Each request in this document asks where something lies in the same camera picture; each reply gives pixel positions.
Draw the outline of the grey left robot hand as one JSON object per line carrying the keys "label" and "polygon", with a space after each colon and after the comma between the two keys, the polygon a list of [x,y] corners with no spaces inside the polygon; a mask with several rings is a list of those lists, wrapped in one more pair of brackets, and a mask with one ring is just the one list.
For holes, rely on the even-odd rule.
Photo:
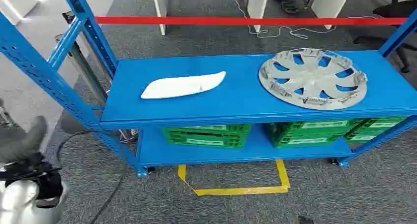
{"label": "grey left robot hand", "polygon": [[38,153],[47,133],[47,121],[44,116],[36,116],[28,132],[17,124],[0,124],[0,162],[11,163]]}

